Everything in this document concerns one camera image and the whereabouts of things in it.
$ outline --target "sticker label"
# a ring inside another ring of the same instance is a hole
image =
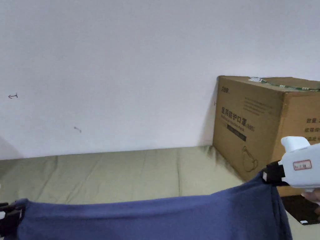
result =
[[[312,168],[310,160],[298,161],[293,163],[294,170],[304,170]]]

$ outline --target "blue fabric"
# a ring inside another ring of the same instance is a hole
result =
[[[275,187],[261,176],[207,196],[114,204],[63,205],[26,199],[20,240],[292,239]]]

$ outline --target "mark on wall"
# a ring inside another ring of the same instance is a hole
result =
[[[77,128],[77,127],[73,127],[74,129],[78,130],[81,133],[81,129]]]
[[[13,96],[12,96],[12,95],[9,95],[8,97],[9,97],[10,99],[12,99],[13,97],[18,98],[18,94],[16,93],[16,95],[13,95]]]

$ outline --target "cardboard box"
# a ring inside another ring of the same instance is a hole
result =
[[[320,82],[292,77],[219,76],[213,145],[246,181],[285,153],[281,138],[320,142]],[[299,189],[278,188],[281,196]]]

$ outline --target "finger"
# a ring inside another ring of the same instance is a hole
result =
[[[316,210],[315,210],[315,213],[320,215],[320,207],[318,207]]]
[[[303,197],[305,197],[307,200],[312,202],[319,202],[320,201],[320,190],[317,189],[313,192],[304,192],[301,194]]]

